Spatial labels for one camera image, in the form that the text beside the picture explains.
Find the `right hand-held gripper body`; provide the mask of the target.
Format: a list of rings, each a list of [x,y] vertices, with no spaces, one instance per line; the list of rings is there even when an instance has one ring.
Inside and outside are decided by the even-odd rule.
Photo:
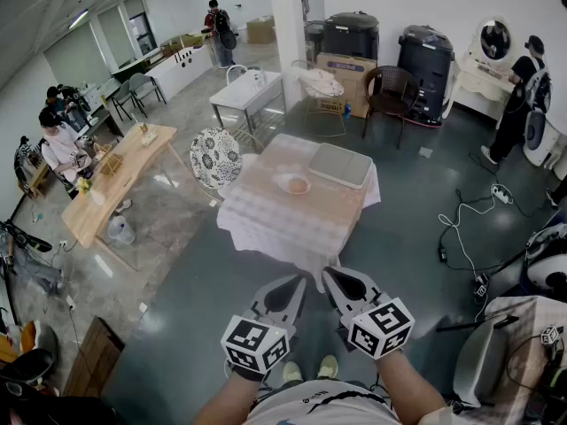
[[[354,316],[346,343],[373,360],[400,349],[407,341],[415,319],[404,303],[391,298]]]

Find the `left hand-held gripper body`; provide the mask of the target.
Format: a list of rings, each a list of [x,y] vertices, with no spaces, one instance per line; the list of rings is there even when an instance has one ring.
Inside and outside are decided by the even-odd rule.
[[[232,372],[249,381],[262,382],[291,350],[295,336],[293,322],[273,321],[233,315],[226,327],[221,347]]]

